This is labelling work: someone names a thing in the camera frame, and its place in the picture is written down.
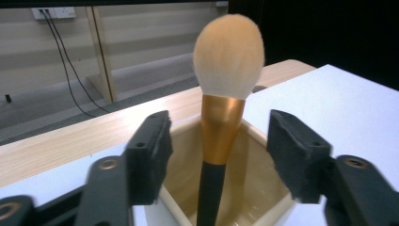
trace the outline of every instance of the black clamp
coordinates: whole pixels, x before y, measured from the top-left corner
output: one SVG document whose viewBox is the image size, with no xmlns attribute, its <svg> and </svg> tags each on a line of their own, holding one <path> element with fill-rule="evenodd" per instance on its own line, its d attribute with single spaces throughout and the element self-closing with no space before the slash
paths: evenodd
<svg viewBox="0 0 399 226">
<path fill-rule="evenodd" d="M 399 225 L 399 193 L 369 161 L 351 155 L 330 157 L 331 145 L 297 117 L 272 110 L 267 150 L 293 199 L 327 198 L 329 226 Z"/>
<path fill-rule="evenodd" d="M 132 205 L 157 199 L 172 154 L 167 111 L 150 115 L 121 156 L 91 165 L 87 183 L 34 207 L 27 196 L 0 200 L 0 225 L 133 225 Z"/>
</svg>

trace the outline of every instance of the black handle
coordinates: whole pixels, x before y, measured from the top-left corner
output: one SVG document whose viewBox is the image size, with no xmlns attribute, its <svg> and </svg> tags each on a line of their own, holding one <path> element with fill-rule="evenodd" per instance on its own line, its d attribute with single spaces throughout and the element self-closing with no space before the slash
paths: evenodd
<svg viewBox="0 0 399 226">
<path fill-rule="evenodd" d="M 222 196 L 225 171 L 226 165 L 213 165 L 202 162 L 197 226 L 215 225 Z"/>
</svg>

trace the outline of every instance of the floor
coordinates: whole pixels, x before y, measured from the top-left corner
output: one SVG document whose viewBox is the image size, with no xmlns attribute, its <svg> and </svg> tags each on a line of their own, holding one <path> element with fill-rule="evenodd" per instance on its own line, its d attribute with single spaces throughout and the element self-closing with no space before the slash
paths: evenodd
<svg viewBox="0 0 399 226">
<path fill-rule="evenodd" d="M 109 111 L 198 85 L 191 54 L 115 70 L 112 74 L 118 98 L 113 104 L 103 99 L 87 79 L 82 79 L 84 87 L 96 104 Z M 77 80 L 71 81 L 71 86 L 82 109 L 95 116 L 105 114 L 90 101 Z M 11 103 L 7 103 L 6 97 L 0 98 L 0 145 L 89 119 L 81 116 L 83 114 L 73 102 L 67 82 L 43 89 L 12 93 L 10 97 Z"/>
</svg>

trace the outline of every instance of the wall socket plate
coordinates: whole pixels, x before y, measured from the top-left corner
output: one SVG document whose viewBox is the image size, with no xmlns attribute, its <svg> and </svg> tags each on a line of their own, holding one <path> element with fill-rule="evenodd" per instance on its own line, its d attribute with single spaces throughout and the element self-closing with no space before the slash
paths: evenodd
<svg viewBox="0 0 399 226">
<path fill-rule="evenodd" d="M 36 20 L 45 20 L 44 15 L 40 10 L 49 10 L 51 18 L 54 19 L 65 19 L 65 18 L 75 18 L 76 14 L 73 7 L 69 8 L 32 8 L 33 16 Z"/>
</svg>

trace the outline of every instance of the makeup brush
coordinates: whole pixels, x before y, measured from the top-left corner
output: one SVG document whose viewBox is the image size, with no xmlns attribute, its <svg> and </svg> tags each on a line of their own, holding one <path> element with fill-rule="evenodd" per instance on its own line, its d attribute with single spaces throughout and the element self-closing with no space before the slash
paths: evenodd
<svg viewBox="0 0 399 226">
<path fill-rule="evenodd" d="M 193 61 L 203 92 L 200 122 L 203 161 L 197 225 L 212 226 L 245 99 L 258 82 L 264 64 L 258 26 L 238 14 L 215 19 L 199 34 Z"/>
</svg>

